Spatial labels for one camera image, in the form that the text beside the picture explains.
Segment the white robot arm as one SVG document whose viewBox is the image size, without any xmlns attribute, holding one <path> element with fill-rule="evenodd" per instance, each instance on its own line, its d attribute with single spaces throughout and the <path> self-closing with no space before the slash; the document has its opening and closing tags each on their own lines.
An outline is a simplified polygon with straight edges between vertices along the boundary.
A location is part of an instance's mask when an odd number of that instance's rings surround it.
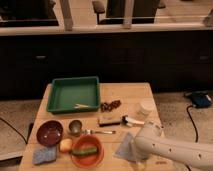
<svg viewBox="0 0 213 171">
<path fill-rule="evenodd" d="M 154 154 L 201 171 L 213 171 L 213 144 L 173 140 L 161 134 L 160 126 L 146 122 L 132 141 L 136 156 L 146 159 Z"/>
</svg>

